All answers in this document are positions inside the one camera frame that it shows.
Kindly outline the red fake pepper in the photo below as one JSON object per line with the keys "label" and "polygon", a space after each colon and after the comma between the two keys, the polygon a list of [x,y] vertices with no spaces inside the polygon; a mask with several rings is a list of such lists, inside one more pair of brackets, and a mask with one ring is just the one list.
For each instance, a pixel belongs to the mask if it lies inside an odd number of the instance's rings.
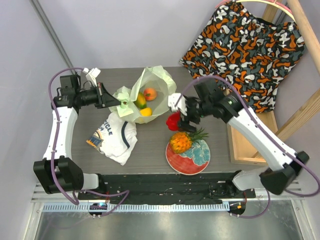
{"label": "red fake pepper", "polygon": [[180,112],[174,112],[172,113],[166,120],[166,125],[170,131],[178,131],[179,126],[178,123],[180,121]]}

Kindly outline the orange fake pineapple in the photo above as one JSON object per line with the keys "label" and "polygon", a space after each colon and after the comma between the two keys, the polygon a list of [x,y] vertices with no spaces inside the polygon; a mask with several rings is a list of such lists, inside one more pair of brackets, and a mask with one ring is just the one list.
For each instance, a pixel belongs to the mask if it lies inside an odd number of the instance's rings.
{"label": "orange fake pineapple", "polygon": [[208,133],[201,128],[195,132],[177,132],[169,140],[169,146],[176,154],[182,154],[189,150],[193,143],[198,143],[208,137]]}

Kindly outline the light green plastic bag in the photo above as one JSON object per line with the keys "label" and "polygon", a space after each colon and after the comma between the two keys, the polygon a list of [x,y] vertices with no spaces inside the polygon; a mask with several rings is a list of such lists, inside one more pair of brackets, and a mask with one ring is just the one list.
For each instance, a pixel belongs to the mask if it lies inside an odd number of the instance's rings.
{"label": "light green plastic bag", "polygon": [[109,110],[124,121],[146,124],[169,110],[168,97],[176,89],[172,76],[161,65],[146,67],[132,88],[123,86],[113,94],[120,105]]}

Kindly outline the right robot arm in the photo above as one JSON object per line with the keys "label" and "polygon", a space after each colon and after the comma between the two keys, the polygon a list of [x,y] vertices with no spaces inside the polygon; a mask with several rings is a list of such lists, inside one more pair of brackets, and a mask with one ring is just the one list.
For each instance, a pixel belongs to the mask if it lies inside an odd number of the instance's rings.
{"label": "right robot arm", "polygon": [[168,107],[180,113],[177,126],[180,130],[194,133],[197,129],[190,123],[199,124],[201,118],[213,116],[240,132],[266,161],[263,172],[238,172],[226,184],[226,193],[233,198],[244,190],[263,186],[274,195],[282,194],[300,174],[302,166],[310,159],[304,151],[296,152],[282,142],[248,107],[235,91],[225,95],[219,89],[215,76],[195,79],[197,96],[187,97],[173,93],[168,97]]}

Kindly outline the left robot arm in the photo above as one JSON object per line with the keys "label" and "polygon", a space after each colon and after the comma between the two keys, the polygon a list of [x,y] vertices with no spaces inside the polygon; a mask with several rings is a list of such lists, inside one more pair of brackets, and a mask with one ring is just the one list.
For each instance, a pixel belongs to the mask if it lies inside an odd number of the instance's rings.
{"label": "left robot arm", "polygon": [[84,89],[78,74],[60,77],[57,96],[51,98],[53,123],[43,159],[33,164],[33,171],[47,194],[89,190],[100,200],[107,192],[99,173],[84,173],[72,160],[72,139],[75,123],[82,107],[93,105],[104,109],[120,105],[96,75],[86,74],[89,89]]}

